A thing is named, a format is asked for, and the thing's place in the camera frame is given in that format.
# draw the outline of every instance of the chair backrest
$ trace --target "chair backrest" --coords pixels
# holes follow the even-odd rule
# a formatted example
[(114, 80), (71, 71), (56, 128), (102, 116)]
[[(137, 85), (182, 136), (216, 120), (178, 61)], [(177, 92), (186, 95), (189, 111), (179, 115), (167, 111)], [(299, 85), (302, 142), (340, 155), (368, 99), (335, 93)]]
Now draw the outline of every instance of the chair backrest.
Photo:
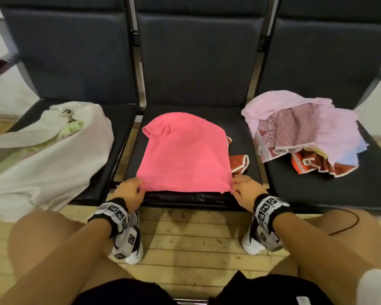
[(256, 94), (353, 109), (381, 68), (381, 0), (281, 0)]
[(43, 99), (138, 103), (123, 0), (0, 0)]
[(244, 105), (269, 0), (134, 0), (147, 103)]

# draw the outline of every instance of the black chair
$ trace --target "black chair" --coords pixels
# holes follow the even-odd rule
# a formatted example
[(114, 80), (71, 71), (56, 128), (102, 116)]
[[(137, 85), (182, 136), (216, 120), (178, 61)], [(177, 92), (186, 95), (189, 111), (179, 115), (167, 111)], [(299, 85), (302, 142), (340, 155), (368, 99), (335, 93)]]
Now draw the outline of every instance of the black chair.
[(68, 101), (100, 104), (111, 120), (115, 139), (109, 159), (74, 200), (101, 204), (138, 109), (123, 0), (0, 0), (0, 9), (19, 51), (12, 60), (24, 63), (40, 97), (10, 130)]
[[(125, 179), (136, 175), (148, 138), (142, 128), (167, 112), (188, 112), (222, 127), (230, 155), (248, 154), (261, 181), (241, 115), (269, 0), (134, 0), (147, 106)], [(239, 209), (230, 194), (146, 193), (145, 205)]]
[[(281, 0), (256, 95), (289, 90), (354, 109), (381, 79), (381, 0)], [(265, 164), (270, 187), (298, 212), (353, 207), (381, 214), (381, 148), (370, 144), (347, 176), (298, 175), (290, 156)]]

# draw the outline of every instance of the hand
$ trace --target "hand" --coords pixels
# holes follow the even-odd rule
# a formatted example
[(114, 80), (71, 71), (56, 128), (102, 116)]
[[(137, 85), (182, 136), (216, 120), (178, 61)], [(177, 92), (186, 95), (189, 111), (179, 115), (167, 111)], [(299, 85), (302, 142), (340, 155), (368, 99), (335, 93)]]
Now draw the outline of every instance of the hand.
[(233, 190), (230, 192), (240, 206), (254, 212), (254, 201), (261, 194), (268, 194), (265, 188), (249, 176), (236, 175), (233, 178)]
[(117, 197), (123, 198), (126, 202), (128, 213), (131, 214), (139, 208), (144, 200), (145, 190), (141, 188), (137, 192), (137, 188), (140, 185), (142, 185), (142, 181), (140, 179), (128, 179), (117, 187), (114, 193), (112, 193), (110, 200)]

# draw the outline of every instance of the black cable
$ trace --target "black cable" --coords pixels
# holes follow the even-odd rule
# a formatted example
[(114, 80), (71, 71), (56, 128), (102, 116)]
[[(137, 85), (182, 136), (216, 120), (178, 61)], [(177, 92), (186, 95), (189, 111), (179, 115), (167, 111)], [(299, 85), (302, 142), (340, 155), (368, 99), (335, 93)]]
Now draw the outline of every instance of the black cable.
[[(353, 214), (353, 215), (357, 218), (357, 220), (356, 220), (356, 222), (355, 222), (353, 225), (351, 225), (350, 227), (347, 227), (347, 228), (344, 228), (344, 229), (335, 231), (335, 232), (333, 232), (333, 233), (330, 233), (329, 236), (334, 236), (334, 235), (336, 235), (336, 234), (338, 234), (338, 233), (340, 233), (340, 232), (350, 230), (350, 229), (354, 228), (355, 226), (357, 226), (357, 224), (360, 222), (360, 217), (359, 217), (356, 213), (354, 213), (354, 212), (352, 212), (352, 211), (349, 211), (349, 210), (346, 210), (346, 209), (341, 209), (341, 208), (334, 208), (334, 210), (341, 210), (341, 211), (345, 211), (345, 212), (348, 212), (348, 213), (350, 213), (350, 214)], [(301, 277), (301, 268), (300, 268), (299, 266), (298, 266), (298, 277), (299, 277), (299, 278)]]

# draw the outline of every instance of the black shorts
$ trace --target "black shorts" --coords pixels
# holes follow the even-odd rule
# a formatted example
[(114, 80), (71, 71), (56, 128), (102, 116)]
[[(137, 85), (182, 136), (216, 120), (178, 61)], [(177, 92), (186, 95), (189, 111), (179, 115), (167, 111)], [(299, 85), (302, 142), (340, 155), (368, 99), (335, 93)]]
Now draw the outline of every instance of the black shorts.
[[(168, 293), (155, 283), (136, 279), (117, 279), (79, 294), (72, 305), (176, 305)], [(320, 288), (305, 279), (267, 275), (247, 279), (237, 272), (222, 292), (209, 304), (298, 304), (331, 305)]]

